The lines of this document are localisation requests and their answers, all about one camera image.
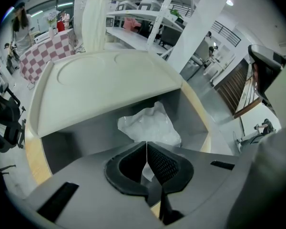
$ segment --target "white pillar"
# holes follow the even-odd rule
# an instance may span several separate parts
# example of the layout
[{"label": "white pillar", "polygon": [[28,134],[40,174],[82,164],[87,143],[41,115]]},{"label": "white pillar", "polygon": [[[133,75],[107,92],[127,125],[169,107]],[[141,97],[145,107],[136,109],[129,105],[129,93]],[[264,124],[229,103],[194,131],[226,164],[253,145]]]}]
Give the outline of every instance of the white pillar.
[{"label": "white pillar", "polygon": [[175,45],[168,63],[179,73],[196,51],[227,0],[200,0]]}]

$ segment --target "black slot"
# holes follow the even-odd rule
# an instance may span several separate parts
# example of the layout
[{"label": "black slot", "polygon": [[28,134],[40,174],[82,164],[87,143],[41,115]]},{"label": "black slot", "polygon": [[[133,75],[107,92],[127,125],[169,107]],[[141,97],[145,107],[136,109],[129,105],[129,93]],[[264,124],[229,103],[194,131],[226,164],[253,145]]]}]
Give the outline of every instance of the black slot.
[{"label": "black slot", "polygon": [[217,160],[212,161],[211,165],[217,166],[217,167],[220,167],[220,168],[223,168],[223,169],[227,169],[227,170],[233,170],[233,168],[235,166],[233,164],[226,163],[226,162],[221,162],[221,161],[217,161]]},{"label": "black slot", "polygon": [[78,187],[74,183],[64,183],[37,212],[49,221],[55,222]]}]

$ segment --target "woman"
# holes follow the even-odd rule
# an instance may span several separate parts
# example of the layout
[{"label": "woman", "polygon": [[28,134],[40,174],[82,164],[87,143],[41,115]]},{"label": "woman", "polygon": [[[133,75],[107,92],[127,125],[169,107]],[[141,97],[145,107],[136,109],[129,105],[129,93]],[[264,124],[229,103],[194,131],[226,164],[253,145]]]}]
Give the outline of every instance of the woman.
[{"label": "woman", "polygon": [[19,56],[23,55],[31,46],[30,28],[31,16],[26,14],[24,2],[18,4],[14,9],[15,19],[12,24],[12,37],[10,47],[15,41]]}]

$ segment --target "red object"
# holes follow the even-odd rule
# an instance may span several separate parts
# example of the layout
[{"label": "red object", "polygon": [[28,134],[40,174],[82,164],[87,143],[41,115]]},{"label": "red object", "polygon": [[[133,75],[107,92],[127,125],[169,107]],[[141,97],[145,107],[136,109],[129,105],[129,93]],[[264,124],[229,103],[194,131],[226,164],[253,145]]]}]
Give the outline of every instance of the red object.
[{"label": "red object", "polygon": [[65,30],[65,25],[62,23],[62,21],[57,22],[57,30],[58,30],[58,32]]}]

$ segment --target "window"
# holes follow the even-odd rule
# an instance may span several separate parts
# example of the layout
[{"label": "window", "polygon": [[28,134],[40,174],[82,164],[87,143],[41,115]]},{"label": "window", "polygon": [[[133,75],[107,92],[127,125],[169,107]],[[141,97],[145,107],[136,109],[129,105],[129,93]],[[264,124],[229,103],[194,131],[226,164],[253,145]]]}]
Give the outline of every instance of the window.
[{"label": "window", "polygon": [[66,11],[70,14],[71,19],[74,12],[74,0],[50,0],[27,10],[27,13],[32,16],[33,32],[40,31],[42,34],[49,30],[49,24],[45,17],[51,10]]}]

